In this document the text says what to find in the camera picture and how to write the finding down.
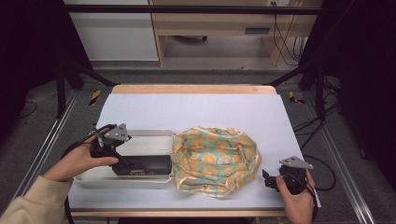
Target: table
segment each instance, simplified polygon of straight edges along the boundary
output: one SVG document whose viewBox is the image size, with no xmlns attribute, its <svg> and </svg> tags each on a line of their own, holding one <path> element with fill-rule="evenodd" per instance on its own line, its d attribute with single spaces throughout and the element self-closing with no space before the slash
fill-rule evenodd
<svg viewBox="0 0 396 224">
<path fill-rule="evenodd" d="M 217 111 L 208 116 L 208 111 Z M 302 158 L 285 107 L 273 87 L 249 85 L 119 85 L 108 96 L 98 127 L 126 122 L 128 129 L 188 130 L 195 122 L 234 127 L 256 141 L 262 165 L 256 179 L 215 199 L 158 188 L 86 188 L 74 183 L 75 217 L 283 217 L 280 194 L 264 186 L 261 169 L 277 175 L 280 160 Z"/>
</svg>

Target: black metal pole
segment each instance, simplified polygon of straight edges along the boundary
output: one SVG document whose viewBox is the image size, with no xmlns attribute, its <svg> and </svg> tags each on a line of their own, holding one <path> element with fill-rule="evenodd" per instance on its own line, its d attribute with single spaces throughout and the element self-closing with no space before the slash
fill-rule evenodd
<svg viewBox="0 0 396 224">
<path fill-rule="evenodd" d="M 64 5 L 42 6 L 44 10 L 84 13 L 198 13 L 198 14 L 270 14 L 322 15 L 339 11 L 321 7 L 243 7 L 243 6 L 141 6 L 141 5 Z"/>
</svg>

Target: floral cloth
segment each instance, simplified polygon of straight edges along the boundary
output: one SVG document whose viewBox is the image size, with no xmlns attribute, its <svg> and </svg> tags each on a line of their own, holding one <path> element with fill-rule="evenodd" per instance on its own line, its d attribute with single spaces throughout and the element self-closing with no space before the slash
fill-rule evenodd
<svg viewBox="0 0 396 224">
<path fill-rule="evenodd" d="M 194 127 L 173 143 L 178 190 L 224 197 L 256 177 L 262 156 L 256 143 L 234 128 Z"/>
</svg>

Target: metal tray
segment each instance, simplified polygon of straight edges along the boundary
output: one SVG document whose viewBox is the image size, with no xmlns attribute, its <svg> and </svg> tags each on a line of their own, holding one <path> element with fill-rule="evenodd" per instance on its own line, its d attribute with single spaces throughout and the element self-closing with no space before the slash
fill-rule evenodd
<svg viewBox="0 0 396 224">
<path fill-rule="evenodd" d="M 175 133 L 171 130 L 128 130 L 132 138 L 117 147 L 121 156 L 171 155 Z M 116 175 L 110 166 L 95 167 L 74 177 L 81 186 L 88 188 L 161 188 L 170 182 L 170 175 Z"/>
</svg>

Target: sleeve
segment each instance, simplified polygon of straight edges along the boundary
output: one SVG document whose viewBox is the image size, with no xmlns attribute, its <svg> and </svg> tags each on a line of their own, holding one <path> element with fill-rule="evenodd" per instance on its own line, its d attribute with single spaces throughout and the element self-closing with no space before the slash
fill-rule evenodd
<svg viewBox="0 0 396 224">
<path fill-rule="evenodd" d="M 64 200 L 72 182 L 39 176 L 24 196 L 18 197 L 0 217 L 0 224 L 63 223 Z"/>
</svg>

